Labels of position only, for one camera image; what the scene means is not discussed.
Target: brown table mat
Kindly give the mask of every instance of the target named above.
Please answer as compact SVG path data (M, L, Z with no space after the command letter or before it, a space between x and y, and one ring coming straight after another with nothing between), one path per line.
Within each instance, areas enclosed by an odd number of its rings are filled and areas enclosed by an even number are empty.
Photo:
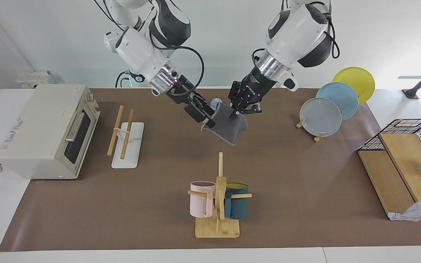
M228 103L228 90L199 92ZM379 131L367 105L318 143L295 128L316 92L272 90L231 146L165 95L94 89L102 114L79 178L31 181L0 251L421 245L421 221L388 220L355 152ZM112 169L106 156L120 104L145 123L136 169ZM224 176L253 198L239 238L197 239L187 190L215 181L220 151Z

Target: pink mug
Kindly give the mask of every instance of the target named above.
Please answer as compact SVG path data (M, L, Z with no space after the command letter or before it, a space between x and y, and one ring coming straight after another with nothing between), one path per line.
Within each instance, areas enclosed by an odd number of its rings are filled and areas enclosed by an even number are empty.
M212 217L214 213L215 183L195 181L191 183L191 190L206 193L207 197L190 195L189 213L197 218Z

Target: sticker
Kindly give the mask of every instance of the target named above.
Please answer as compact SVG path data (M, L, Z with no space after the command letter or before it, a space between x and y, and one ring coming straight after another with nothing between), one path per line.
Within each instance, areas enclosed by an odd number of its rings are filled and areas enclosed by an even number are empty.
M72 91L73 95L77 95L80 92L80 89L82 88L82 85L77 85L74 90Z
M22 124L24 123L25 118L18 118L14 125L12 126L12 129L9 131L9 134L5 137L3 144L0 147L0 151L5 151L9 148L11 142L14 140L14 137L17 133L17 131L22 127Z

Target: white stand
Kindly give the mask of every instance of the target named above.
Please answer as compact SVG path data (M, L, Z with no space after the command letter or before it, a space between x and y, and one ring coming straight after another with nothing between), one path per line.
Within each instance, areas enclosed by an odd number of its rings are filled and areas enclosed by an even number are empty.
M129 136L128 146L126 148L126 154L124 155L124 159L121 160L121 150L124 143L124 135L127 133L127 127L128 123L123 122L121 124L121 129L118 129L117 146L113 155L113 161L111 162L111 167L115 169L127 169L137 167L137 161L139 160L139 151L141 149L142 133L144 132L144 123L132 123L131 134Z

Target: dark green mug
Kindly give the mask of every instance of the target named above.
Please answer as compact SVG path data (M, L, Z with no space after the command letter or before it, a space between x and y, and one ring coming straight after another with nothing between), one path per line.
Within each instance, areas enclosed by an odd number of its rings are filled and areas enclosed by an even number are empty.
M248 198L233 198L235 194L247 194L248 185L244 183L227 183L225 190L225 217L242 220L246 218L248 211Z

